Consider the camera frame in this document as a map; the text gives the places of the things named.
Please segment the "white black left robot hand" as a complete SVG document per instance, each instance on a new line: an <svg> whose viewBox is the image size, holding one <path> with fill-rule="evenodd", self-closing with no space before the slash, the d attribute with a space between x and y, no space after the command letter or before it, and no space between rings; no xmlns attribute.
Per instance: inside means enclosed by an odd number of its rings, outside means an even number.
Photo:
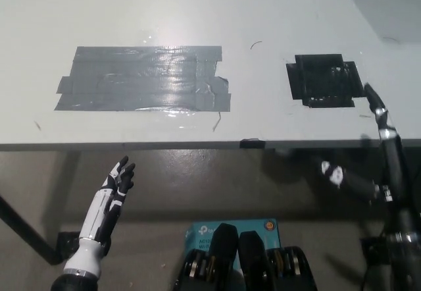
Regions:
<svg viewBox="0 0 421 291"><path fill-rule="evenodd" d="M128 161L128 156L119 160L95 193L78 237L79 247L67 260L64 274L94 280L101 276L101 261L109 249L126 196L134 185L136 165Z"/></svg>

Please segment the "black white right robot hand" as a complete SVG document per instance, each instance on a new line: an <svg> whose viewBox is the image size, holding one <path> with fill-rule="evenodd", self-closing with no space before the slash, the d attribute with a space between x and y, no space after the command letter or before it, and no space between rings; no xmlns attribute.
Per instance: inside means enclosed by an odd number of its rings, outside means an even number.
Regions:
<svg viewBox="0 0 421 291"><path fill-rule="evenodd" d="M384 202L389 211L385 227L387 239L396 244L414 244L420 240L420 215L412 197L412 182L401 137L389 110L373 87L366 83L364 92L378 126L385 162L385 182L376 184L326 160L319 160L317 168L337 189L351 192L370 203Z"/></svg>

